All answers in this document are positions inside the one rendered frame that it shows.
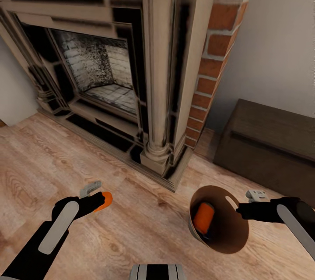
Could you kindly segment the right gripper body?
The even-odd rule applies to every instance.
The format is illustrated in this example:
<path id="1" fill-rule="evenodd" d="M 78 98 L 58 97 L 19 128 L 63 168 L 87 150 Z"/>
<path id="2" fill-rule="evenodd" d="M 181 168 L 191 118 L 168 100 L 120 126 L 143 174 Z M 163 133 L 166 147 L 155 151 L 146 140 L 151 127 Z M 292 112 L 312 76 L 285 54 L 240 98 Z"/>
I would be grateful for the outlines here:
<path id="1" fill-rule="evenodd" d="M 239 203 L 242 218 L 270 223 L 263 213 L 263 203 L 265 202 Z"/>

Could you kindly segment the can of soda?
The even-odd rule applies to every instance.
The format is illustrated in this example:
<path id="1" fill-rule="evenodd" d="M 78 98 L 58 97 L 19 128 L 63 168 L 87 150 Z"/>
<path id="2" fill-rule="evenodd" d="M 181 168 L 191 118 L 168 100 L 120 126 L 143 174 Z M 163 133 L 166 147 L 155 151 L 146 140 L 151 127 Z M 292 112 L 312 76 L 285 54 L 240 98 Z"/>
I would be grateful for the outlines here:
<path id="1" fill-rule="evenodd" d="M 100 211 L 106 207 L 109 207 L 113 202 L 113 196 L 112 196 L 111 192 L 106 191 L 106 192 L 103 192 L 102 195 L 104 197 L 105 203 L 103 205 L 99 206 L 98 208 L 96 208 L 94 210 L 95 212 Z"/>
<path id="2" fill-rule="evenodd" d="M 210 203 L 201 203 L 200 207 L 196 210 L 196 215 L 192 222 L 197 234 L 199 233 L 203 236 L 209 231 L 214 214 L 215 208 Z"/>
<path id="3" fill-rule="evenodd" d="M 201 236 L 199 233 L 198 233 L 199 237 L 202 238 L 202 239 L 205 239 L 205 240 L 210 240 L 210 237 L 211 237 L 211 225 L 209 227 L 209 231 L 207 232 L 207 234 Z"/>

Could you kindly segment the trash can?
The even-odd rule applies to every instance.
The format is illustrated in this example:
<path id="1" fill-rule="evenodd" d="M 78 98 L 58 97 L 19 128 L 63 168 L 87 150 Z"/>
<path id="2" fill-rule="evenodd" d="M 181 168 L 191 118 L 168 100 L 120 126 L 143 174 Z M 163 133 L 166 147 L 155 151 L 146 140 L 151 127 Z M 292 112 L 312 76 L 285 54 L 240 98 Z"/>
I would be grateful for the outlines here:
<path id="1" fill-rule="evenodd" d="M 213 251 L 233 255 L 239 253 L 247 244 L 249 221 L 243 219 L 241 213 L 236 212 L 226 196 L 229 196 L 239 208 L 240 202 L 229 191 L 219 186 L 206 185 L 195 191 L 189 205 L 188 227 L 195 239 Z M 202 202 L 210 203 L 215 208 L 210 240 L 200 238 L 192 223 Z"/>

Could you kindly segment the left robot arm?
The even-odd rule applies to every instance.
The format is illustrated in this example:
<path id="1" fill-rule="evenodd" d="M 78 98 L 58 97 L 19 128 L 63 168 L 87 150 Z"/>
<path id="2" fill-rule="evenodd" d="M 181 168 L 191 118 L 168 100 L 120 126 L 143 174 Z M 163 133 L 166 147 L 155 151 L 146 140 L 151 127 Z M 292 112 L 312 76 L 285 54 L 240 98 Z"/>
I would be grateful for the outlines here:
<path id="1" fill-rule="evenodd" d="M 90 214 L 105 203 L 101 192 L 91 192 L 103 183 L 98 180 L 80 189 L 78 197 L 67 197 L 56 203 L 52 221 L 45 221 L 22 249 L 0 280 L 43 280 L 66 240 L 72 222 Z"/>

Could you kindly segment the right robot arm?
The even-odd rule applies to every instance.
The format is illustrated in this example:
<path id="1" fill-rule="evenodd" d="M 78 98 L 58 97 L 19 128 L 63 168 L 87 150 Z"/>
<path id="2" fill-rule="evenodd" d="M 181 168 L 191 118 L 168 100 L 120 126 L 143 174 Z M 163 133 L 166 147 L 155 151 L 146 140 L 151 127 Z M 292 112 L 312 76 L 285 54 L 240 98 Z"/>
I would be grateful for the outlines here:
<path id="1" fill-rule="evenodd" d="M 315 260 L 315 210 L 299 197 L 280 197 L 270 202 L 263 190 L 248 190 L 249 203 L 239 203 L 236 212 L 245 220 L 285 223 Z"/>

